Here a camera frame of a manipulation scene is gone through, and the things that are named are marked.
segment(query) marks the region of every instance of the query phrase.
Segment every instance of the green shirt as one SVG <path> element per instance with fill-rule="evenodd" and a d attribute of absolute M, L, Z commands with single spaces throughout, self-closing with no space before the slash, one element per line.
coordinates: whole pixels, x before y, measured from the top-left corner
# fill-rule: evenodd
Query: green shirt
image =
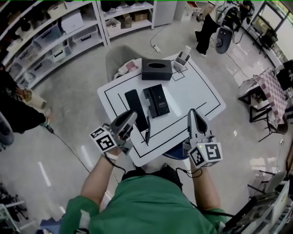
<path fill-rule="evenodd" d="M 60 234 L 74 233 L 84 223 L 81 213 L 90 217 L 87 226 L 91 234 L 213 234 L 220 222 L 227 221 L 222 216 L 200 213 L 177 185 L 154 175 L 119 183 L 115 196 L 101 213 L 88 198 L 71 199 Z"/>

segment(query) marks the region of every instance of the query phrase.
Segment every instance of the black box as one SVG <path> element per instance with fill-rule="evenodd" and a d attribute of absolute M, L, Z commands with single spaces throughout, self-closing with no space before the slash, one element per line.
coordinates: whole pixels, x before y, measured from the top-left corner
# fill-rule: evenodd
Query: black box
<path fill-rule="evenodd" d="M 142 80 L 170 80 L 171 60 L 142 59 Z"/>
<path fill-rule="evenodd" d="M 146 99 L 150 101 L 149 110 L 152 118 L 170 113 L 169 106 L 161 84 L 143 90 Z"/>

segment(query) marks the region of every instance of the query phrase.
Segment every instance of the pink checkered tablecloth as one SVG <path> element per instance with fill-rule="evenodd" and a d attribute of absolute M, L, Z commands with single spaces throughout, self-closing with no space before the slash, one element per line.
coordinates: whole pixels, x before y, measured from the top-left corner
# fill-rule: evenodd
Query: pink checkered tablecloth
<path fill-rule="evenodd" d="M 253 79 L 265 93 L 278 124 L 283 118 L 287 102 L 285 101 L 284 91 L 273 71 L 273 69 L 266 69 L 260 75 L 254 76 Z"/>

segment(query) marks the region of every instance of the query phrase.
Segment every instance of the black tissue box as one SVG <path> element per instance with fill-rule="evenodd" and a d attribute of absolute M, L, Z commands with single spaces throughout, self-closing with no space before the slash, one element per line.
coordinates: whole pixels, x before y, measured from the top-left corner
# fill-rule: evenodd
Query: black tissue box
<path fill-rule="evenodd" d="M 171 60 L 142 59 L 142 80 L 170 80 Z"/>

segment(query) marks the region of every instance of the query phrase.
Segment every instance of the wristband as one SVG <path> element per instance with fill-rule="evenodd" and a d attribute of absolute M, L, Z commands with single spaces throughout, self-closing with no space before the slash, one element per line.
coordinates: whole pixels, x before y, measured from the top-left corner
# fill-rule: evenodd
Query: wristband
<path fill-rule="evenodd" d="M 106 155 L 108 158 L 110 158 L 110 159 L 112 159 L 112 160 L 114 160 L 114 161 L 116 161 L 116 160 L 118 159 L 118 156 L 113 155 L 113 154 L 110 154 L 110 153 L 108 153 L 108 152 L 106 152 L 105 155 Z"/>

